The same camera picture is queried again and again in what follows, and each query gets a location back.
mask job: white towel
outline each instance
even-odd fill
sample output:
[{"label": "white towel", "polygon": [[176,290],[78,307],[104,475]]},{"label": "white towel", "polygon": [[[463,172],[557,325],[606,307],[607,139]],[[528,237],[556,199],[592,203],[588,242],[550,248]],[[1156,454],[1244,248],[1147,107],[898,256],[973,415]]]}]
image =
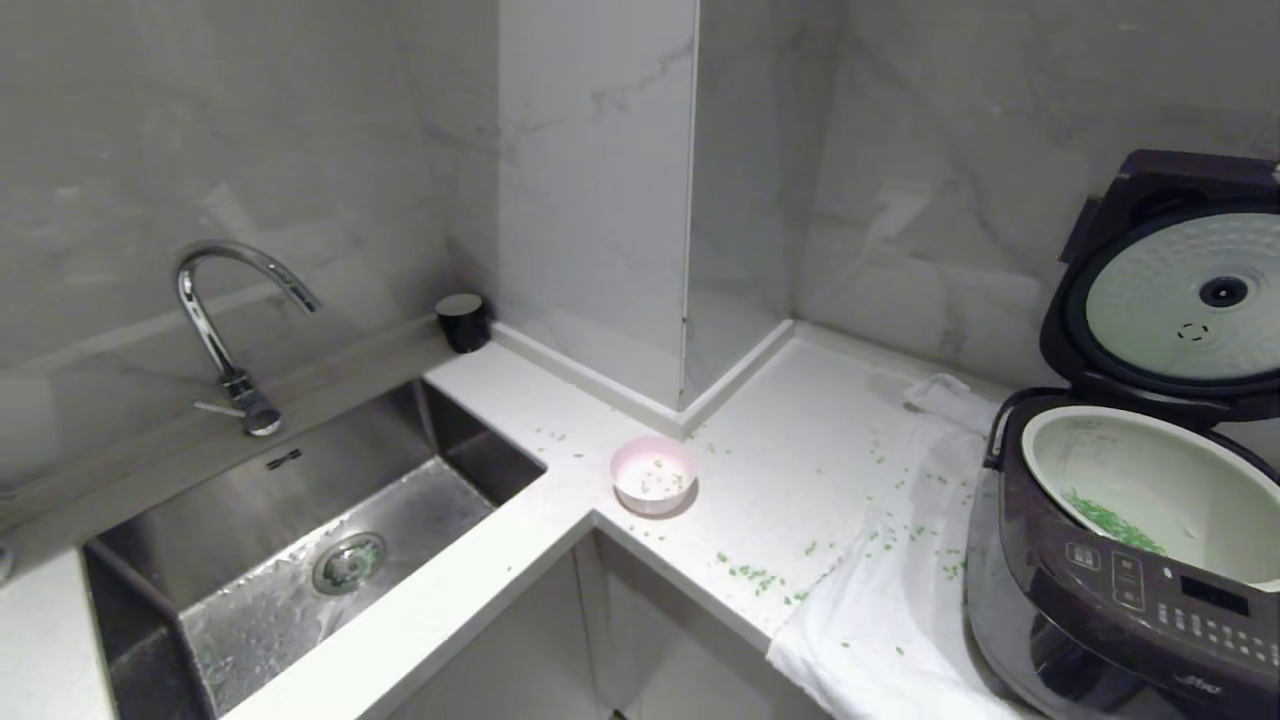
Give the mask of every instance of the white towel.
[{"label": "white towel", "polygon": [[922,410],[922,466],[884,489],[845,562],[769,646],[768,660],[838,720],[1020,717],[965,644],[964,548],[995,406],[950,375],[906,391]]}]

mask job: chrome faucet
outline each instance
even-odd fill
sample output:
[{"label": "chrome faucet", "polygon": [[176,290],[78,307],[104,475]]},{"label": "chrome faucet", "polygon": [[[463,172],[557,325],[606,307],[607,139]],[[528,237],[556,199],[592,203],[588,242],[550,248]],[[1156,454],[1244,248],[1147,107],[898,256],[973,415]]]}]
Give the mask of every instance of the chrome faucet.
[{"label": "chrome faucet", "polygon": [[[307,286],[302,284],[302,281],[285,268],[283,263],[247,245],[229,240],[209,240],[189,245],[182,250],[182,260],[178,263],[178,300],[182,302],[182,309],[187,311],[187,316],[191,318],[191,324],[200,334],[201,342],[205,343],[209,356],[214,359],[214,365],[218,366],[223,389],[227,391],[227,396],[234,406],[234,409],[225,411],[243,418],[246,433],[255,437],[266,437],[280,429],[280,411],[271,405],[271,401],[257,387],[248,370],[238,366],[232,360],[232,355],[227,350],[227,343],[218,334],[212,319],[209,318],[209,313],[205,310],[205,305],[200,301],[200,296],[196,295],[196,268],[207,258],[239,260],[257,269],[264,275],[271,278],[275,284],[280,286],[284,295],[293,299],[307,313],[319,310],[320,301],[315,295],[311,295]],[[202,404],[197,404],[197,406],[209,409],[207,405]]]}]

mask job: stainless steel sink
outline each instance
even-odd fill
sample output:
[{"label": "stainless steel sink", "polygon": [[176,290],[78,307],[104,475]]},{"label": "stainless steel sink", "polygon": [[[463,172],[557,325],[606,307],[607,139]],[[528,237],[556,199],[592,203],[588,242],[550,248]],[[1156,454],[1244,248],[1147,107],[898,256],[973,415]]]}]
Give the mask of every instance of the stainless steel sink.
[{"label": "stainless steel sink", "polygon": [[95,537],[122,720],[227,714],[541,473],[415,380]]}]

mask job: white countertop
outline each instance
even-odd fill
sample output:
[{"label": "white countertop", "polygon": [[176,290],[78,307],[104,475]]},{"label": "white countertop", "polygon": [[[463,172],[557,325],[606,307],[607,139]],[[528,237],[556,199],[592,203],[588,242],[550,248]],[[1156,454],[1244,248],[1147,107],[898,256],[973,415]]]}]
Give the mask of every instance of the white countertop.
[{"label": "white countertop", "polygon": [[[687,441],[699,462],[696,501],[676,518],[646,520],[618,505],[608,462],[652,430],[497,343],[451,360],[429,379],[547,473],[228,717],[379,716],[593,528],[763,651],[877,498],[923,460],[910,450],[920,419],[902,409],[901,393],[938,370],[799,333]],[[998,388],[977,389],[1000,398]],[[6,717],[113,716],[74,547],[0,588],[0,637]],[[335,684],[342,693],[315,692]]]}]

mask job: white bowl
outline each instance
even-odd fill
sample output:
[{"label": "white bowl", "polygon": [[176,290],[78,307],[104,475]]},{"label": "white bowl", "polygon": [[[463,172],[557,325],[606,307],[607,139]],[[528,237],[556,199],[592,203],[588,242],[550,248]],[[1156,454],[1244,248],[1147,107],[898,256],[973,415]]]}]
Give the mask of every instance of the white bowl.
[{"label": "white bowl", "polygon": [[1094,533],[1124,542],[1076,507],[1082,500],[1162,555],[1280,591],[1280,487],[1225,447],[1148,415],[1074,405],[1033,418],[1023,454],[1044,492]]},{"label": "white bowl", "polygon": [[637,515],[666,515],[698,486],[692,456],[685,446],[664,437],[623,445],[613,454],[609,474],[618,501]]}]

